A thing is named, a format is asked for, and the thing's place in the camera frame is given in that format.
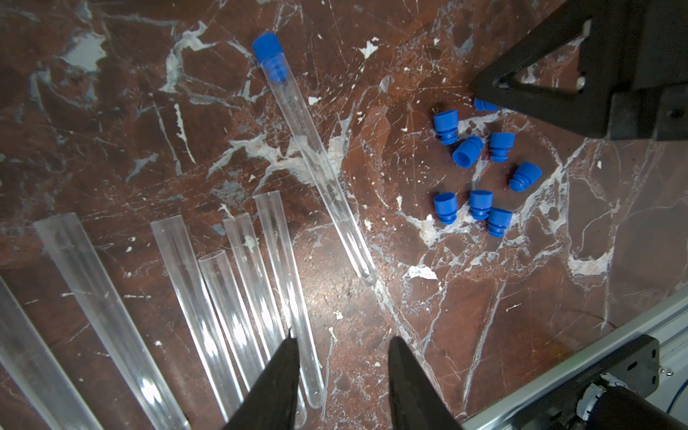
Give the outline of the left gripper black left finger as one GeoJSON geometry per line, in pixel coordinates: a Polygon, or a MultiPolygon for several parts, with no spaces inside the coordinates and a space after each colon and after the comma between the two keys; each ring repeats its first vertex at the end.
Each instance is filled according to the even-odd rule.
{"type": "Polygon", "coordinates": [[[288,336],[223,429],[295,429],[299,360],[297,339],[288,336]]]}

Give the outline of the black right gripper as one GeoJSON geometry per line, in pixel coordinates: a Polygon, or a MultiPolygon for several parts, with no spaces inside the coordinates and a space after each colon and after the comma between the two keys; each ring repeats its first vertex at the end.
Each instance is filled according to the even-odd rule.
{"type": "Polygon", "coordinates": [[[476,78],[476,96],[590,138],[687,138],[687,3],[567,1],[476,78]],[[517,73],[582,38],[573,91],[517,73]]]}

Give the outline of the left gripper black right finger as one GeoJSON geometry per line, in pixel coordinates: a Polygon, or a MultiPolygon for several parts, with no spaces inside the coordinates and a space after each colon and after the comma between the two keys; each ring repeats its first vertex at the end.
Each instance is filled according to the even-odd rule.
{"type": "Polygon", "coordinates": [[[390,341],[388,373],[393,429],[462,429],[400,336],[390,341]]]}

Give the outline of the test tube with blue stopper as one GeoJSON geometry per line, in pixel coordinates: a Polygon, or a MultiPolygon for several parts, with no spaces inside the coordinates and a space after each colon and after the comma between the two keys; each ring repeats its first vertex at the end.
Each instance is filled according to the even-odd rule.
{"type": "Polygon", "coordinates": [[[278,37],[266,32],[252,47],[354,272],[365,285],[373,286],[378,281],[376,266],[278,37]]]}
{"type": "Polygon", "coordinates": [[[206,254],[198,263],[245,391],[250,392],[263,372],[264,362],[227,252],[220,250],[206,254]]]}
{"type": "Polygon", "coordinates": [[[230,421],[243,394],[184,220],[177,215],[150,226],[222,417],[230,421]]]}
{"type": "Polygon", "coordinates": [[[281,194],[272,191],[254,200],[281,297],[284,322],[297,340],[306,400],[311,408],[319,410],[326,402],[327,392],[281,194]]]}
{"type": "Polygon", "coordinates": [[[75,213],[34,223],[38,236],[116,368],[156,429],[190,423],[75,213]]]}
{"type": "Polygon", "coordinates": [[[245,212],[232,216],[223,223],[260,339],[263,363],[267,365],[286,335],[254,231],[253,220],[251,215],[245,212]]]}

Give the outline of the blue stopper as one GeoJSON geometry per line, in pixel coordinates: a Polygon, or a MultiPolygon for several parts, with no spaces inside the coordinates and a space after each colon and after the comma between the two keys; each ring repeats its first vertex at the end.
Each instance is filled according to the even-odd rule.
{"type": "Polygon", "coordinates": [[[435,133],[443,145],[455,144],[458,137],[459,114],[456,109],[434,115],[435,133]]]}
{"type": "Polygon", "coordinates": [[[505,162],[514,147],[514,133],[494,133],[489,139],[489,157],[494,162],[505,162]]]}
{"type": "Polygon", "coordinates": [[[458,200],[455,193],[442,193],[433,199],[435,214],[444,225],[451,225],[457,220],[458,200]]]}
{"type": "Polygon", "coordinates": [[[487,218],[487,232],[493,238],[502,238],[509,229],[513,213],[500,208],[492,208],[487,218]]]}
{"type": "Polygon", "coordinates": [[[473,105],[478,112],[498,112],[501,110],[501,108],[496,106],[495,104],[487,102],[485,100],[480,100],[478,98],[474,98],[473,105]]]}
{"type": "Polygon", "coordinates": [[[478,136],[471,136],[453,152],[454,163],[461,168],[471,168],[484,149],[484,142],[478,136]]]}
{"type": "Polygon", "coordinates": [[[469,194],[469,212],[478,221],[486,220],[493,207],[494,194],[485,190],[473,190],[469,194]]]}
{"type": "Polygon", "coordinates": [[[523,192],[533,186],[541,176],[540,167],[530,162],[524,162],[514,171],[509,181],[509,187],[514,192],[523,192]]]}

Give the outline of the clear test tube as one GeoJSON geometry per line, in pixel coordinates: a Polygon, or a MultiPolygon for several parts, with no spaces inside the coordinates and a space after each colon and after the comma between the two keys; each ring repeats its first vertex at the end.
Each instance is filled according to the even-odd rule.
{"type": "Polygon", "coordinates": [[[1,364],[49,428],[102,428],[5,282],[1,364]]]}

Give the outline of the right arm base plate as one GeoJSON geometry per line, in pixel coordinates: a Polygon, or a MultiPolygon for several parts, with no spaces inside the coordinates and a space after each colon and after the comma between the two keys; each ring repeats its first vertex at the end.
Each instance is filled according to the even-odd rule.
{"type": "Polygon", "coordinates": [[[514,429],[584,428],[591,405],[611,386],[643,399],[659,384],[659,341],[641,334],[551,390],[512,420],[514,429]]]}

